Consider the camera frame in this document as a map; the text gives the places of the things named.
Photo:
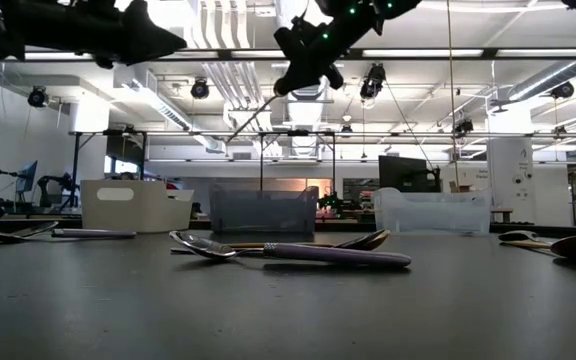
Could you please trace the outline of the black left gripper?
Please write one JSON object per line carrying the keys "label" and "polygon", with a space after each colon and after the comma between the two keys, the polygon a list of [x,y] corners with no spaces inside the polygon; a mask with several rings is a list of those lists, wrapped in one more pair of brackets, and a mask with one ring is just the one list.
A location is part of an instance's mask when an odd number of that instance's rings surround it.
{"label": "black left gripper", "polygon": [[133,65],[187,47],[178,35],[157,26],[145,0],[132,0],[122,13],[115,0],[2,0],[2,19],[24,44],[76,55],[90,54],[99,66]]}

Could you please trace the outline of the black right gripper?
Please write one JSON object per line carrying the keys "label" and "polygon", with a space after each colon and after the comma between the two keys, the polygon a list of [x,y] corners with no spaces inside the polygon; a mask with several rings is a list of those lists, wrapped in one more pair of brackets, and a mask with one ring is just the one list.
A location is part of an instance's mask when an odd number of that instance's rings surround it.
{"label": "black right gripper", "polygon": [[329,86],[338,89],[344,78],[335,62],[348,55],[349,49],[366,33],[383,33],[387,20],[413,9],[421,0],[315,0],[320,11],[331,18],[329,23],[314,25],[304,15],[291,20],[292,26],[274,33],[279,48],[289,61],[285,74],[274,84],[276,95],[320,83],[325,77]]}

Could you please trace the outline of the silver spoon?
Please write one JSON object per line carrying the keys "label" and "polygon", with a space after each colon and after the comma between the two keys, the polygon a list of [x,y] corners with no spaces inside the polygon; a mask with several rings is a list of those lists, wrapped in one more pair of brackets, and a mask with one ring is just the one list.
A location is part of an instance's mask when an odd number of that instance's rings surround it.
{"label": "silver spoon", "polygon": [[538,242],[538,234],[527,230],[513,230],[498,235],[502,242],[533,241]]}

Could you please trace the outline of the monitor on black arm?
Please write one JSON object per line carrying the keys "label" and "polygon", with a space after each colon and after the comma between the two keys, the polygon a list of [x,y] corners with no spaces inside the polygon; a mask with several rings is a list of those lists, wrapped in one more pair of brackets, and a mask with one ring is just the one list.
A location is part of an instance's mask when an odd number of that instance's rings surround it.
{"label": "monitor on black arm", "polygon": [[0,169],[0,175],[15,178],[15,200],[25,202],[25,194],[33,189],[38,162],[34,161],[21,170],[5,171]]}

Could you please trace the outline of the device with green lights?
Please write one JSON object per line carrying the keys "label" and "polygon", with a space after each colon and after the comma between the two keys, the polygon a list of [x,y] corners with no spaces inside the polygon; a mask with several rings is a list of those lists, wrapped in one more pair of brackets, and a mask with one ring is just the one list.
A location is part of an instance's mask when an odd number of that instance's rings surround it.
{"label": "device with green lights", "polygon": [[340,199],[336,192],[325,194],[323,197],[318,199],[317,204],[319,210],[328,209],[341,212],[346,208],[344,200]]}

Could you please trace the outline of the grey translucent plastic bin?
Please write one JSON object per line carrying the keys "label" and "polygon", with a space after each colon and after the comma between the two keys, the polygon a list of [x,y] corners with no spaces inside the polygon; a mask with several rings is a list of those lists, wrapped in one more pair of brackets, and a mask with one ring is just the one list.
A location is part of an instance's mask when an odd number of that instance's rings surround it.
{"label": "grey translucent plastic bin", "polygon": [[210,190],[213,232],[313,233],[319,188],[301,192],[232,190],[213,186]]}

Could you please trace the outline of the black monitor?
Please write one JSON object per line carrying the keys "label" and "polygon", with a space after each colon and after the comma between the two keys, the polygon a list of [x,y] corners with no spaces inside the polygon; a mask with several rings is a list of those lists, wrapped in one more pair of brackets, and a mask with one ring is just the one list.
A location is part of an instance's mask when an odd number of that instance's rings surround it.
{"label": "black monitor", "polygon": [[379,186],[395,188],[402,193],[439,193],[439,168],[429,168],[422,159],[398,156],[380,156]]}

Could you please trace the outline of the black spoon at centre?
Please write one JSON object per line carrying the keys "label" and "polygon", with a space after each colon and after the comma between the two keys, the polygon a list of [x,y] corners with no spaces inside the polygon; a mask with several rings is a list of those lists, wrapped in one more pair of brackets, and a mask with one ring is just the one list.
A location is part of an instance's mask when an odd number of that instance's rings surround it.
{"label": "black spoon at centre", "polygon": [[350,240],[338,245],[335,248],[372,251],[381,246],[389,237],[390,231],[382,229],[373,233],[367,234],[361,238]]}

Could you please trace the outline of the white plastic bin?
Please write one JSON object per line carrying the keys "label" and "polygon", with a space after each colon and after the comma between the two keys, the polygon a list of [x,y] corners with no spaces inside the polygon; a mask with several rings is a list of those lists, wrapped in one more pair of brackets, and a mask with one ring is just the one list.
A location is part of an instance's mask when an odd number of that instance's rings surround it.
{"label": "white plastic bin", "polygon": [[84,229],[166,233],[189,228],[193,190],[168,190],[164,182],[83,180]]}

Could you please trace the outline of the clear plastic bin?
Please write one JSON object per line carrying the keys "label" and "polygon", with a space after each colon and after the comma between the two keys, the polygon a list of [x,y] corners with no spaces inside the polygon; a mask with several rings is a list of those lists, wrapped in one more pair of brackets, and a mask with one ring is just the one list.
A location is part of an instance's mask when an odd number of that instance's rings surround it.
{"label": "clear plastic bin", "polygon": [[373,193],[372,202],[377,228],[393,233],[489,233],[492,195],[488,190],[402,193],[381,188]]}

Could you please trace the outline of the black metal frame stand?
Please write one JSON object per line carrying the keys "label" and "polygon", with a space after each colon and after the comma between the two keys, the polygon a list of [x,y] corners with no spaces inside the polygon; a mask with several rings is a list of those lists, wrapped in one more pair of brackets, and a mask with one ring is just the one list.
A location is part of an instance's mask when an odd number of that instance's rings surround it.
{"label": "black metal frame stand", "polygon": [[259,190],[264,191],[264,139],[267,136],[287,137],[312,137],[315,136],[320,142],[323,142],[332,152],[332,188],[331,193],[336,194],[336,133],[334,131],[308,131],[305,129],[286,130],[286,131],[259,131],[259,140],[261,151],[259,155]]}
{"label": "black metal frame stand", "polygon": [[147,155],[148,135],[146,131],[137,131],[132,126],[124,129],[106,129],[97,132],[69,131],[74,137],[74,153],[71,171],[71,184],[76,187],[70,190],[68,199],[62,207],[74,207],[81,180],[97,180],[105,177],[106,157],[112,162],[121,160],[134,164],[134,175],[138,180],[144,178]]}

